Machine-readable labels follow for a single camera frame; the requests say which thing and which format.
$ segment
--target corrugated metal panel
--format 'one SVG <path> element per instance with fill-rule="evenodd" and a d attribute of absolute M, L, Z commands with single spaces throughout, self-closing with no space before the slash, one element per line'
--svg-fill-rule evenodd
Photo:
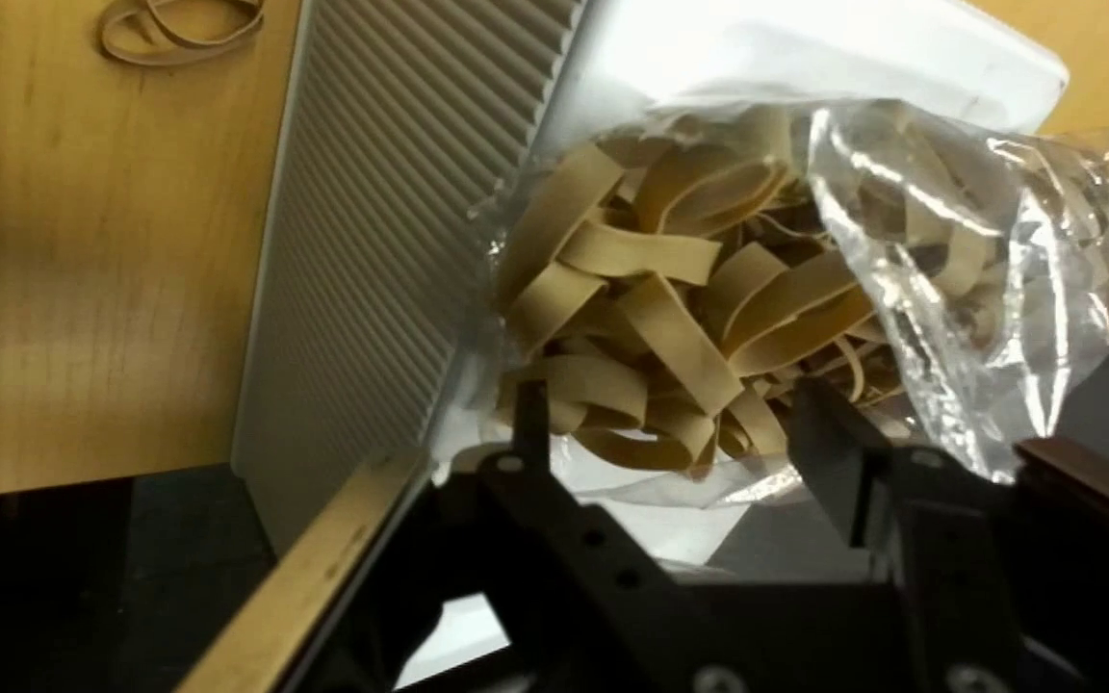
<path fill-rule="evenodd" d="M 236 471 L 289 547 L 422 435 L 474 302 L 469 208 L 537 136 L 583 0 L 316 0 L 289 99 Z"/>

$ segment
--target black machine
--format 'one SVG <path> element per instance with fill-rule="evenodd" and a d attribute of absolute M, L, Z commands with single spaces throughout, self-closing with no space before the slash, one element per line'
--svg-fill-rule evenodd
<path fill-rule="evenodd" d="M 412 693 L 1074 693 L 1109 689 L 1109 465 L 1037 442 L 1015 484 L 886 442 L 842 398 L 792 398 L 792 465 L 854 585 L 674 580 L 548 461 L 538 385 L 513 445 L 427 484 L 343 585 L 280 689 L 394 689 L 449 597 L 486 592 L 510 652 Z"/>

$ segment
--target metal grille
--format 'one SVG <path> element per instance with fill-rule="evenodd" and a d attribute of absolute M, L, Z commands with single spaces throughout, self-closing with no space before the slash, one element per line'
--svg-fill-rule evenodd
<path fill-rule="evenodd" d="M 316 0 L 289 96 L 236 471 L 273 547 L 422 435 L 583 0 Z"/>

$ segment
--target dark floor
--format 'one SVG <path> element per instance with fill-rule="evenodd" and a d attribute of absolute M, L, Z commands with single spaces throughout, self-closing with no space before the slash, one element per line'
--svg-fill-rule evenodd
<path fill-rule="evenodd" d="M 1064 427 L 1109 454 L 1109 362 Z M 0 689 L 172 689 L 273 555 L 221 471 L 0 502 Z M 716 565 L 859 574 L 810 504 L 759 504 Z"/>

